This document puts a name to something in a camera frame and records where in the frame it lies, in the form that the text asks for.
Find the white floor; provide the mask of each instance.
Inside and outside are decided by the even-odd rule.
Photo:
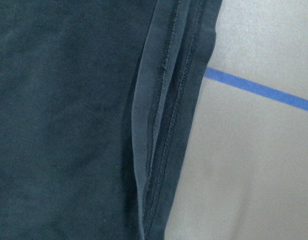
[[[308,99],[308,0],[223,0],[209,66]],[[308,240],[308,112],[204,79],[166,240]]]

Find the cloth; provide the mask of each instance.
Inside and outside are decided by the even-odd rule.
[[[220,0],[0,0],[0,240],[162,240]]]

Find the blue stripe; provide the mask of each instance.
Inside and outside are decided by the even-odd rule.
[[[308,100],[208,67],[204,77],[308,111]]]

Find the seam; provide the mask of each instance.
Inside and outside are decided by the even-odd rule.
[[[170,124],[169,124],[167,138],[166,138],[164,148],[163,148],[163,155],[162,155],[161,164],[160,164],[160,167],[159,167],[158,178],[157,178],[157,181],[156,181],[156,184],[155,184],[155,187],[154,187],[154,198],[153,198],[153,201],[152,201],[152,204],[151,204],[151,207],[150,207],[149,218],[148,218],[149,222],[145,225],[145,239],[146,240],[149,238],[150,231],[152,229],[152,224],[153,224],[153,221],[154,221],[154,217],[155,217],[155,214],[156,214],[160,193],[161,193],[161,190],[162,190],[162,184],[163,184],[163,181],[164,181],[164,178],[165,178],[166,166],[167,166],[169,151],[170,151],[170,145],[171,145],[171,142],[173,140],[174,130],[175,130],[175,126],[176,126],[177,119],[178,119],[178,110],[181,106],[181,100],[182,100],[182,97],[183,97],[184,85],[186,83],[186,79],[187,79],[187,75],[188,75],[188,72],[189,72],[192,56],[193,56],[193,53],[195,51],[195,45],[194,44],[197,42],[198,28],[199,28],[199,25],[200,25],[201,20],[202,20],[202,13],[203,13],[204,5],[205,5],[205,3],[201,0],[199,7],[198,7],[197,14],[196,14],[194,33],[193,33],[193,37],[191,39],[191,43],[190,43],[190,46],[189,46],[189,53],[186,57],[184,70],[183,70],[183,73],[182,73],[181,80],[179,82],[176,100],[174,102],[174,107],[173,107],[172,116],[171,116],[171,120],[170,120]]]
[[[157,118],[158,118],[158,106],[159,106],[159,102],[161,99],[161,94],[162,94],[162,88],[163,88],[163,83],[164,83],[164,76],[167,70],[167,65],[169,62],[169,57],[170,57],[170,49],[171,49],[171,45],[173,43],[173,38],[174,38],[174,33],[175,33],[175,27],[176,27],[176,20],[178,17],[178,13],[179,13],[179,6],[180,6],[181,0],[178,0],[174,3],[173,6],[173,11],[171,13],[171,21],[169,22],[169,30],[168,32],[170,33],[170,36],[166,39],[165,41],[165,46],[164,46],[164,53],[163,55],[165,56],[162,60],[161,66],[159,68],[159,79],[160,81],[157,82],[156,84],[156,98],[153,100],[152,103],[152,107],[151,107],[151,116],[150,116],[150,120],[149,120],[149,124],[150,126],[150,130],[149,133],[151,134],[149,136],[150,138],[150,142],[149,142],[149,146],[148,149],[150,149],[150,151],[147,154],[147,160],[146,160],[146,169],[147,169],[147,179],[146,179],[146,183],[144,186],[144,194],[142,197],[142,202],[143,202],[143,206],[146,200],[146,196],[147,196],[147,192],[148,192],[148,186],[149,186],[149,181],[151,179],[152,176],[152,154],[153,154],[153,149],[154,149],[154,129],[155,129],[155,124],[157,123]]]

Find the dark blue fabric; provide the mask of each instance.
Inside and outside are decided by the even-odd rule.
[[[219,0],[0,0],[0,240],[162,240]]]

